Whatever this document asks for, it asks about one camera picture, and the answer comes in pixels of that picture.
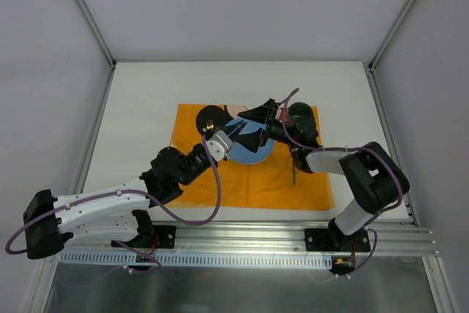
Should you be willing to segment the light blue plate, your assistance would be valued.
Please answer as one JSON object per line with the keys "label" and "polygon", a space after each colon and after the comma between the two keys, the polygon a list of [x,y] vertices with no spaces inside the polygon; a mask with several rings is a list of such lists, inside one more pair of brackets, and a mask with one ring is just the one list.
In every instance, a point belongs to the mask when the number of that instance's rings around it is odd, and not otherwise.
{"label": "light blue plate", "polygon": [[[256,132],[260,128],[263,130],[265,129],[265,125],[263,124],[243,118],[232,119],[225,124],[225,127],[227,128],[228,126],[236,125],[241,121],[245,122],[246,125],[243,129],[239,130],[240,135]],[[275,144],[274,140],[268,139],[263,147],[259,147],[256,152],[252,152],[246,149],[243,145],[235,142],[234,146],[230,149],[228,156],[231,160],[240,164],[253,165],[261,163],[271,155]]]}

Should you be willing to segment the dark green mug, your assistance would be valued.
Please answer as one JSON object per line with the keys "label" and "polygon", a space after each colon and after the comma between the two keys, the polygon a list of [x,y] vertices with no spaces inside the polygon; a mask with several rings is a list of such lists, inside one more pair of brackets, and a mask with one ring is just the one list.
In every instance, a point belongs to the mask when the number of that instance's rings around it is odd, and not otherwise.
{"label": "dark green mug", "polygon": [[298,117],[314,117],[314,111],[311,106],[303,102],[295,102],[291,104],[288,108],[288,115],[292,119],[297,119]]}

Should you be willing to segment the gold fork green handle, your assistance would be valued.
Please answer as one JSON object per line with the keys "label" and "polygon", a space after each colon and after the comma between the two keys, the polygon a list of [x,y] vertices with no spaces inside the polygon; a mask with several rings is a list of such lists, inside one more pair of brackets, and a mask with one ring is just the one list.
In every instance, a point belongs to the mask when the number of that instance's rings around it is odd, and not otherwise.
{"label": "gold fork green handle", "polygon": [[206,121],[206,128],[205,128],[205,130],[206,130],[206,131],[213,131],[214,128],[215,128],[215,126],[214,126],[213,121],[212,121],[211,119],[207,120],[207,121]]}

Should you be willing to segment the blue plastic knife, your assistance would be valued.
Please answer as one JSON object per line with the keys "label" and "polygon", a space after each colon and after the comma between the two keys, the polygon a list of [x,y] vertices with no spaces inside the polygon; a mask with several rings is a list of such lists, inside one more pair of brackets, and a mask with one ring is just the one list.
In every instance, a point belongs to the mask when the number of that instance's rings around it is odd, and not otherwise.
{"label": "blue plastic knife", "polygon": [[292,165],[292,181],[294,185],[296,185],[296,174],[297,174],[297,169],[296,169],[296,166],[293,164]]}

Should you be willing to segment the orange cartoon cloth placemat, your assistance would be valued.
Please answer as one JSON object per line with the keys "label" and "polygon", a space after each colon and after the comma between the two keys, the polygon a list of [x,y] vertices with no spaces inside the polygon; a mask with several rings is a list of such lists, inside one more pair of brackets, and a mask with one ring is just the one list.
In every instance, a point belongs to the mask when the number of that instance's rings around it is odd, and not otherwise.
{"label": "orange cartoon cloth placemat", "polygon": [[[188,153],[201,141],[207,120],[225,125],[242,106],[180,104],[171,135],[171,145]],[[274,210],[329,210],[335,206],[329,176],[297,172],[292,181],[292,159],[286,145],[276,142],[271,155],[261,163],[245,165],[229,159],[220,162],[222,206]]]}

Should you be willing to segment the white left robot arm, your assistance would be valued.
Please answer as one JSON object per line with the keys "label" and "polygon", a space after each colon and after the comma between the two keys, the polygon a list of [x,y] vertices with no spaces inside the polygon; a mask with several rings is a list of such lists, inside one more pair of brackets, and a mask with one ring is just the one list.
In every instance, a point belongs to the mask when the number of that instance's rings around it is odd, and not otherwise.
{"label": "white left robot arm", "polygon": [[49,189],[36,193],[23,213],[27,257],[43,259],[79,243],[154,246],[158,235],[149,209],[165,208],[182,196],[183,187],[227,159],[244,127],[241,121],[204,130],[202,142],[187,155],[166,147],[150,170],[108,190],[69,196],[53,196]]}

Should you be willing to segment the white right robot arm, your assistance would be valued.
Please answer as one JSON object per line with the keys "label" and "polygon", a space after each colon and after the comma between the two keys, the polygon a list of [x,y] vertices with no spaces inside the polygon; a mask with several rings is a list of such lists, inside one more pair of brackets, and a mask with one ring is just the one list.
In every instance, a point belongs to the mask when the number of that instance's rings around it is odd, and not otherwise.
{"label": "white right robot arm", "polygon": [[382,213],[398,207],[410,190],[408,178],[375,141],[362,147],[323,147],[311,106],[293,103],[286,107],[269,99],[238,117],[261,124],[245,136],[243,146],[255,152],[270,139],[288,146],[293,166],[308,174],[328,173],[346,178],[353,195],[346,208],[328,223],[322,248],[344,251],[360,231]]}

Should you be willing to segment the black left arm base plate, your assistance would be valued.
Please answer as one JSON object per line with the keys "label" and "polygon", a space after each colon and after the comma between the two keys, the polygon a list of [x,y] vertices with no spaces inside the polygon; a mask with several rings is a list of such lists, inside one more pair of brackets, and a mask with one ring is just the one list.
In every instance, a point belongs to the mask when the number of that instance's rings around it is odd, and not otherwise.
{"label": "black left arm base plate", "polygon": [[131,248],[174,249],[177,227],[173,225],[154,225],[150,233],[138,233],[126,242]]}

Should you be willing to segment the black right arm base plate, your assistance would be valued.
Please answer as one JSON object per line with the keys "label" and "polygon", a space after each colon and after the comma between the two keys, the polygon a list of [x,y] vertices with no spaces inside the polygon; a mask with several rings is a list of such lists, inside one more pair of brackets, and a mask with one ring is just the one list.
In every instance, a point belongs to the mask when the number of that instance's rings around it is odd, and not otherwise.
{"label": "black right arm base plate", "polygon": [[321,252],[358,252],[371,251],[368,233],[365,229],[352,235],[334,235],[326,228],[304,229],[304,241],[307,251]]}

